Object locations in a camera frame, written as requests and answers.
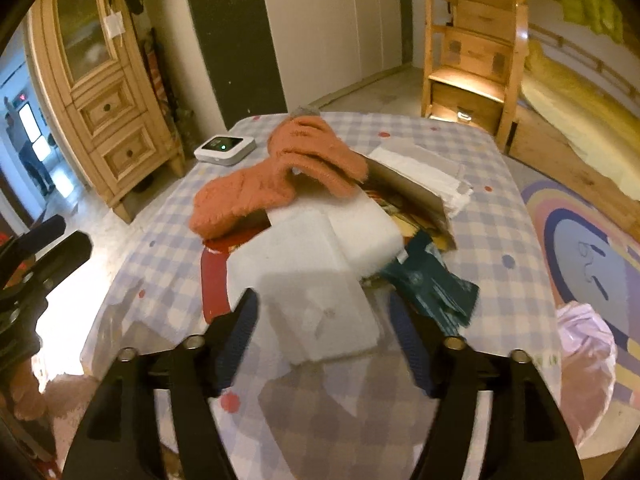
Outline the dark teal snack wrapper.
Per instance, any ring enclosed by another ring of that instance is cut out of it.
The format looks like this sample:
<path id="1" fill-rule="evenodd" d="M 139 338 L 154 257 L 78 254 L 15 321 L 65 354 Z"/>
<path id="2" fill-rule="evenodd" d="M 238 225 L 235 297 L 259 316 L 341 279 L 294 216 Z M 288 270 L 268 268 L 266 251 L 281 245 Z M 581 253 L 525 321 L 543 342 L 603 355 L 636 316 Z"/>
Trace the dark teal snack wrapper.
<path id="1" fill-rule="evenodd" d="M 424 231 L 378 274 L 447 336 L 468 327 L 480 296 L 477 284 L 450 272 L 434 240 Z"/>

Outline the white foam block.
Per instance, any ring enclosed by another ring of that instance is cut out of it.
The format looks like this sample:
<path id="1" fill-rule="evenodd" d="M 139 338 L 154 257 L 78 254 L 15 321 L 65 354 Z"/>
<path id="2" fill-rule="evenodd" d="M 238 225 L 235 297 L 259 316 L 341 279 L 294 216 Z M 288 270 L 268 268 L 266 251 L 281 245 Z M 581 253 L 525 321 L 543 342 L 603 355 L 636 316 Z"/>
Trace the white foam block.
<path id="1" fill-rule="evenodd" d="M 368 352 L 381 329 L 328 219 L 308 211 L 262 231 L 227 260 L 233 304 L 258 293 L 282 354 L 293 365 Z"/>

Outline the white paper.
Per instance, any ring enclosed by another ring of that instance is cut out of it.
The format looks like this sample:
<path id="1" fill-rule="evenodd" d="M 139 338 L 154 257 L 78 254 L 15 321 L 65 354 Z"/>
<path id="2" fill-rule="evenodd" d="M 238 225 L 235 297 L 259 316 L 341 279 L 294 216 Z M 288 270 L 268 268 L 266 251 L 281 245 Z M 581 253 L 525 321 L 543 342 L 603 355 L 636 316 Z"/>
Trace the white paper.
<path id="1" fill-rule="evenodd" d="M 438 196 L 452 219 L 469 205 L 473 188 L 465 181 L 465 168 L 406 139 L 388 138 L 368 157 Z"/>

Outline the orange fuzzy sock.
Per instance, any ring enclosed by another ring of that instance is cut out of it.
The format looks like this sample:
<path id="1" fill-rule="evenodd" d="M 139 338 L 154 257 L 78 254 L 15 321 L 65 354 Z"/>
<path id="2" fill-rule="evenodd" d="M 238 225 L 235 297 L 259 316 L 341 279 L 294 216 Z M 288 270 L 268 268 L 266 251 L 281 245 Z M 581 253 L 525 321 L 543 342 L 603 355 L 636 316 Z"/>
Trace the orange fuzzy sock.
<path id="1" fill-rule="evenodd" d="M 318 115 L 285 118 L 270 134 L 268 157 L 210 180 L 194 196 L 189 226 L 202 240 L 231 232 L 257 211 L 286 206 L 296 197 L 296 171 L 346 200 L 367 181 L 364 158 Z"/>

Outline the white tissue paper pack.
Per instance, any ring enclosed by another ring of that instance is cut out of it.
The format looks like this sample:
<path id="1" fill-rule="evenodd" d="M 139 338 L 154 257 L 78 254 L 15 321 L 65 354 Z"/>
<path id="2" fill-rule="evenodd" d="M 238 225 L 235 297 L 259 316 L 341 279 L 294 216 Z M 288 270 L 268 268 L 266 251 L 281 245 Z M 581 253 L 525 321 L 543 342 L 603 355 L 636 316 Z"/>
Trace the white tissue paper pack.
<path id="1" fill-rule="evenodd" d="M 360 278 L 377 274 L 404 248 L 395 221 L 360 188 L 343 200 L 320 184 L 303 180 L 297 187 L 296 199 L 268 210 L 267 216 L 275 226 L 312 210 L 328 219 L 347 262 Z"/>

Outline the blue checked tablecloth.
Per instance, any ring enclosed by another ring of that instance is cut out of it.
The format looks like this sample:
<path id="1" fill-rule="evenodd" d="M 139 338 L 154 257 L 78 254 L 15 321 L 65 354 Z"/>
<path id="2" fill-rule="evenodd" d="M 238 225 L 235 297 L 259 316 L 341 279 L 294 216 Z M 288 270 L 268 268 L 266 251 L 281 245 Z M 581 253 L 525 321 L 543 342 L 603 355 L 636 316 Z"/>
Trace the blue checked tablecloth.
<path id="1" fill-rule="evenodd" d="M 561 388 L 560 340 L 544 256 L 518 188 L 487 133 L 452 122 L 329 113 L 356 151 L 405 140 L 464 167 L 469 205 L 451 222 L 448 269 L 480 290 L 465 330 L 477 350 L 534 359 Z M 192 200 L 220 169 L 196 166 L 151 219 L 116 275 L 81 362 L 102 377 L 120 349 L 174 348 L 201 333 L 201 239 Z M 255 287 L 259 318 L 233 386 L 212 410 L 242 479 L 405 479 L 436 402 L 413 382 L 388 322 L 387 287 L 363 289 L 331 246 L 329 223 L 308 214 L 268 235 L 268 247 L 232 270 L 232 294 Z"/>

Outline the rainbow oval rug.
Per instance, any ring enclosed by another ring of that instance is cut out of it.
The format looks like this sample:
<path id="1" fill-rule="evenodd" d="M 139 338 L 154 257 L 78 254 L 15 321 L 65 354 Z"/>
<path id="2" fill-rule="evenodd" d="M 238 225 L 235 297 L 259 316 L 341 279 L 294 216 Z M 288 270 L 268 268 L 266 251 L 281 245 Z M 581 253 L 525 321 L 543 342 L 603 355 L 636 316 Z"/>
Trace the rainbow oval rug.
<path id="1" fill-rule="evenodd" d="M 559 306 L 591 304 L 617 344 L 614 399 L 639 406 L 639 243 L 597 208 L 549 179 L 522 199 L 547 261 Z"/>

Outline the wooden cabinet with glass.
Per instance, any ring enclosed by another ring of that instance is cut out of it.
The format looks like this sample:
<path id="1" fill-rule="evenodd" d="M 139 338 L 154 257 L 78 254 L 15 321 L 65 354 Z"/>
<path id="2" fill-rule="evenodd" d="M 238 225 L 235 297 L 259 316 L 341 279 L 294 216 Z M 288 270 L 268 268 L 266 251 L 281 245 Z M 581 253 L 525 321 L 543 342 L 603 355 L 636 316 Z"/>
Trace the wooden cabinet with glass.
<path id="1" fill-rule="evenodd" d="M 36 0 L 26 18 L 56 142 L 123 222 L 126 195 L 160 166 L 184 174 L 126 0 Z"/>

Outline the white router device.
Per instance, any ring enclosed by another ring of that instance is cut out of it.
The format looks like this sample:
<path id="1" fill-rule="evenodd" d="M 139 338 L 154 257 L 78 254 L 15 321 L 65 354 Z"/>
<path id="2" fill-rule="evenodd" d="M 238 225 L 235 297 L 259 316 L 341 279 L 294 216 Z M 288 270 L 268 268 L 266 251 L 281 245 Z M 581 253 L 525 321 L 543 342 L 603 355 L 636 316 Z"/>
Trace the white router device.
<path id="1" fill-rule="evenodd" d="M 194 151 L 200 162 L 217 166 L 233 166 L 256 148 L 250 136 L 213 136 Z"/>

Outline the wooden bunk bed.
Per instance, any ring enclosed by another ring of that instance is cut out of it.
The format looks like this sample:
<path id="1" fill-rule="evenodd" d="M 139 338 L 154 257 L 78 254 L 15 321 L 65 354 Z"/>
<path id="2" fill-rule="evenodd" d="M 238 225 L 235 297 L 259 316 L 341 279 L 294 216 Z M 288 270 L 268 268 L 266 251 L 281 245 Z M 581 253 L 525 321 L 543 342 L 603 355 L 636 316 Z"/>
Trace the wooden bunk bed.
<path id="1" fill-rule="evenodd" d="M 522 104 L 508 155 L 639 236 L 639 6 L 528 0 Z"/>

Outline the yellow bedding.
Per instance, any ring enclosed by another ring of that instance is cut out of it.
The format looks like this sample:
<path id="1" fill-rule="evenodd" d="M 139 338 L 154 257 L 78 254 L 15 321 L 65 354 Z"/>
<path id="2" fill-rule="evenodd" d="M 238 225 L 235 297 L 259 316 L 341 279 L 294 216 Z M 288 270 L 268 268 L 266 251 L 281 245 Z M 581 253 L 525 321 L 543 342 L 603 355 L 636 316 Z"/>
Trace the yellow bedding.
<path id="1" fill-rule="evenodd" d="M 521 92 L 585 164 L 638 200 L 637 116 L 588 79 L 549 58 L 535 39 L 528 42 Z"/>

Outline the white wardrobe with holes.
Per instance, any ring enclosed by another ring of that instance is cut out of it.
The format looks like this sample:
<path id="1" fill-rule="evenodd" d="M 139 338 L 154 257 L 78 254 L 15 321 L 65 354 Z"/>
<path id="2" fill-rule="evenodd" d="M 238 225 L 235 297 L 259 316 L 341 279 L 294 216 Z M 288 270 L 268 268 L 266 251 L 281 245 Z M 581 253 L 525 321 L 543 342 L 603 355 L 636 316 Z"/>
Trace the white wardrobe with holes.
<path id="1" fill-rule="evenodd" d="M 224 126 L 410 62 L 411 0 L 188 0 Z"/>

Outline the wooden staircase drawers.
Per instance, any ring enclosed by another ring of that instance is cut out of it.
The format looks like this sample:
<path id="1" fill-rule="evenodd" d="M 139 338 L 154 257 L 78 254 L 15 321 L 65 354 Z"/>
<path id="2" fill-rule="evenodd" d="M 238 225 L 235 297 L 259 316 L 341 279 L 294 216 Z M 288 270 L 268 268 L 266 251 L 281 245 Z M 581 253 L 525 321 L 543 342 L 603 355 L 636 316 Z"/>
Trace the wooden staircase drawers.
<path id="1" fill-rule="evenodd" d="M 481 128 L 506 151 L 528 53 L 527 0 L 425 0 L 421 115 Z"/>

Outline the green puffer jacket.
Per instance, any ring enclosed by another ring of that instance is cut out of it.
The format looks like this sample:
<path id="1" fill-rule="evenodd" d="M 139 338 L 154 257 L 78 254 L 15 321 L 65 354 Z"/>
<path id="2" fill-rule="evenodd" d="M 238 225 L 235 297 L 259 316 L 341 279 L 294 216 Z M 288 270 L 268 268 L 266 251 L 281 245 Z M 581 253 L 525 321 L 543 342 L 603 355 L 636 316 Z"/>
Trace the green puffer jacket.
<path id="1" fill-rule="evenodd" d="M 596 35 L 624 42 L 623 13 L 613 0 L 561 0 L 565 21 L 587 26 Z"/>

